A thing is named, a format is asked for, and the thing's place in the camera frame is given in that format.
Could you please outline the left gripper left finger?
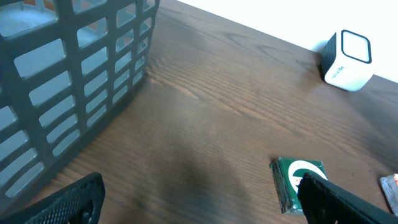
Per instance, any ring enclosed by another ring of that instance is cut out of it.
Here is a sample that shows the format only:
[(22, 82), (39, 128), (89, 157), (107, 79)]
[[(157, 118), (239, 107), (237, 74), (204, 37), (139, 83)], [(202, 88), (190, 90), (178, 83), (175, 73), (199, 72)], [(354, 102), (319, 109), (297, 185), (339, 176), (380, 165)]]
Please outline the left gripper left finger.
[(52, 195), (1, 219), (2, 224), (98, 223), (105, 198), (100, 173), (93, 172)]

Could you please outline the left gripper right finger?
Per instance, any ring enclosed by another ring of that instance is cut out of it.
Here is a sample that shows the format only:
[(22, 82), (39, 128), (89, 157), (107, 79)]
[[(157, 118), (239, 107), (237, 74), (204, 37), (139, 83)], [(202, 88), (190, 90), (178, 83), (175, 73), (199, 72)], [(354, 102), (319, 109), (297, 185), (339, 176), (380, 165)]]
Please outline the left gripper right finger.
[(397, 217), (351, 194), (314, 172), (298, 186), (298, 200), (311, 224), (397, 224)]

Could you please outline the green square box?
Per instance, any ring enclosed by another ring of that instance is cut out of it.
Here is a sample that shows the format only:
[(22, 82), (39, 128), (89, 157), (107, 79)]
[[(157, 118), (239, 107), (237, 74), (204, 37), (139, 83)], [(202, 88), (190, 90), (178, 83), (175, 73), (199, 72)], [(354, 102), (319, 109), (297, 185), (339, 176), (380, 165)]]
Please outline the green square box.
[(322, 161), (279, 157), (270, 168), (284, 215), (303, 215), (297, 192), (304, 173), (314, 172), (328, 180)]

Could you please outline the orange tissue packet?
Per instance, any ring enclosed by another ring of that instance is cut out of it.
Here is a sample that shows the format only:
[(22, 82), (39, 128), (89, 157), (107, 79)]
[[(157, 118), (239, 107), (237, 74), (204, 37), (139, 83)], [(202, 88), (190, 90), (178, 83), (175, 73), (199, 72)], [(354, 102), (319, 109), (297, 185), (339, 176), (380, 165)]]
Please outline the orange tissue packet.
[(391, 209), (391, 212), (397, 216), (397, 174), (381, 177), (379, 180), (389, 208)]

